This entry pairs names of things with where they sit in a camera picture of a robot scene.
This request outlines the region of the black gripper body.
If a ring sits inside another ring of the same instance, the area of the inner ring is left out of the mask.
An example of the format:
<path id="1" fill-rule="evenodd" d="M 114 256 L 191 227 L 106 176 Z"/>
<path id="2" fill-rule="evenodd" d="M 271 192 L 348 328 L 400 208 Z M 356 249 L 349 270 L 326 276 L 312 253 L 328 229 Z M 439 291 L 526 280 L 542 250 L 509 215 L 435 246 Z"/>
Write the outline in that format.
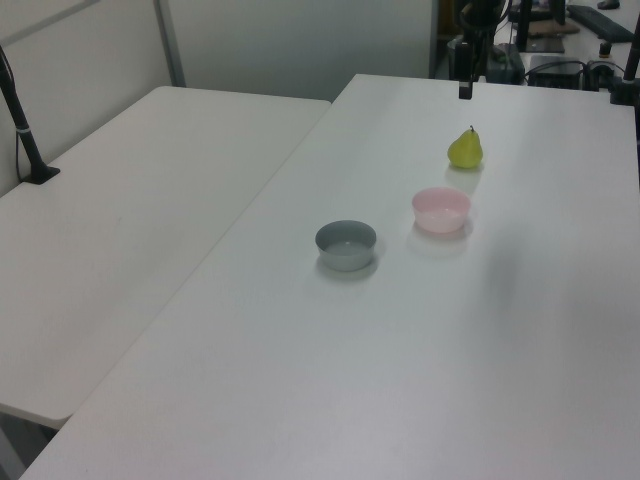
<path id="1" fill-rule="evenodd" d="M 455 44 L 453 79 L 458 82 L 470 82 L 473 74 L 473 45 L 460 40 Z"/>

